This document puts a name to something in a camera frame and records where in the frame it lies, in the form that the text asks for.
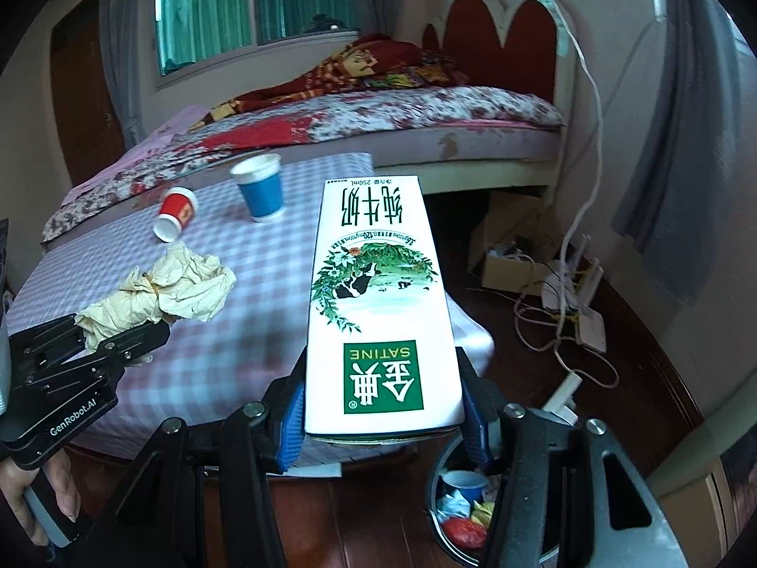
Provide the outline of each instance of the human hand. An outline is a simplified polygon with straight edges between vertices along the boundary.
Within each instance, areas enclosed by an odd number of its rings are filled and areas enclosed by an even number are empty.
[[[55,491],[58,508],[69,519],[76,521],[82,499],[71,476],[71,462],[68,455],[65,451],[58,451],[47,460],[43,467]],[[38,473],[39,470],[22,470],[12,459],[0,462],[0,491],[5,495],[18,523],[24,528],[32,542],[39,547],[44,547],[48,544],[47,534],[44,533],[43,527],[34,518],[24,500],[24,490],[32,484]]]

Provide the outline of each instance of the crumpled paper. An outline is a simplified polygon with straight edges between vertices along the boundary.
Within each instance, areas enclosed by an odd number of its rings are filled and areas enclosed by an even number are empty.
[[[451,519],[453,516],[468,519],[470,514],[470,502],[463,497],[463,494],[459,489],[455,489],[452,495],[444,495],[436,501],[436,516],[440,524],[443,524],[447,519]]]
[[[496,502],[497,494],[500,492],[500,485],[502,484],[502,475],[495,474],[494,476],[487,477],[489,478],[489,484],[484,487],[482,499],[484,502]]]
[[[177,241],[152,269],[132,270],[115,293],[79,312],[76,323],[84,331],[86,351],[92,353],[104,339],[148,321],[207,322],[223,309],[235,283],[236,275],[218,256],[202,257]]]

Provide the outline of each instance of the cow illustration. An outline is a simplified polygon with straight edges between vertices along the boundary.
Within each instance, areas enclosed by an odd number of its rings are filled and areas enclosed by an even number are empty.
[[[352,275],[334,288],[334,296],[338,299],[351,299],[365,294],[368,290],[368,284],[372,278],[380,275],[381,271],[376,269],[376,263],[370,263],[369,265],[361,269],[359,275]]]

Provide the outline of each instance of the green logo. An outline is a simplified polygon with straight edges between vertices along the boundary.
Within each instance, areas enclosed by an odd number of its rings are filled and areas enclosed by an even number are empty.
[[[344,413],[423,409],[415,341],[344,345]]]

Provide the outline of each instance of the blue paper cup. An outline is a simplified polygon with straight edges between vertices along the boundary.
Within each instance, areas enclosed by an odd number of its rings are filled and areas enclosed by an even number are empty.
[[[256,222],[275,220],[285,210],[281,168],[282,157],[279,154],[264,153],[247,158],[231,169],[231,175]]]
[[[441,479],[450,487],[459,489],[471,504],[481,500],[484,488],[489,484],[489,479],[483,474],[467,470],[449,470],[441,475]]]

